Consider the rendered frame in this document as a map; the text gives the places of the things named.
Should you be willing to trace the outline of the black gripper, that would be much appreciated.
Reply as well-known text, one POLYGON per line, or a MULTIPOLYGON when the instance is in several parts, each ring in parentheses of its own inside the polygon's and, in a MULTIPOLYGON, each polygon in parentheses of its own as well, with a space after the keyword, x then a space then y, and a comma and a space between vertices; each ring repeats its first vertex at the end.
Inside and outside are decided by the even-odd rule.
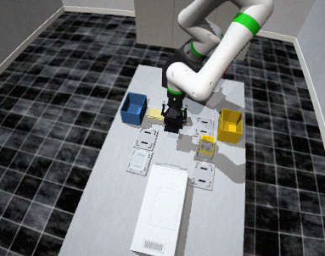
POLYGON ((179 112, 181 112, 181 113, 180 113, 180 119, 181 119, 181 121, 180 121, 180 127, 181 127, 181 125, 182 125, 182 121, 186 120, 186 118, 187 118, 187 108, 188 108, 188 106, 187 106, 187 105, 186 105, 186 106, 183 106, 183 105, 182 105, 182 101, 180 101, 180 102, 173 102, 173 101, 171 101, 171 100, 168 98, 168 103, 166 103, 165 101, 162 103, 162 107, 163 107, 163 109, 162 109, 161 115, 163 115, 163 117, 165 118, 165 123, 166 123, 166 116, 167 116, 168 113, 169 113, 169 108, 164 112, 164 110, 165 110, 165 106, 166 106, 166 105, 167 105, 169 108, 171 108, 171 107, 175 107, 175 108, 178 109, 179 112), (183 116, 183 114, 182 114, 181 108, 183 108, 183 110, 184 110, 184 116, 183 116))

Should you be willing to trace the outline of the yellow bin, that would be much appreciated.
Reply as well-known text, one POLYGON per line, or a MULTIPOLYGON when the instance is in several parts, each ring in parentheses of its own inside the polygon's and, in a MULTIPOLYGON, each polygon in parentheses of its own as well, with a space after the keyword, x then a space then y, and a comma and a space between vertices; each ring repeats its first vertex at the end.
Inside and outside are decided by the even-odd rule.
POLYGON ((218 120, 217 140, 237 143, 242 135, 242 112, 222 109, 218 120))

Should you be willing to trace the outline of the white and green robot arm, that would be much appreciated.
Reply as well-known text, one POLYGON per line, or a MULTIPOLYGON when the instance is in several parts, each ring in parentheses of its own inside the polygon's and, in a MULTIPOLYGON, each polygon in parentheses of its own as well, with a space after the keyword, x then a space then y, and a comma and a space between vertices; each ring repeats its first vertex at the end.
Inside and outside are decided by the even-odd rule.
POLYGON ((191 3, 177 20, 191 36, 191 43, 183 49, 186 58, 198 64, 218 47, 199 73, 184 63, 171 64, 166 71, 167 97, 180 102, 188 94, 197 102, 207 100, 230 64, 266 23, 272 11, 272 0, 195 0, 191 3), (221 29, 206 17, 226 1, 235 4, 239 11, 224 36, 221 29))

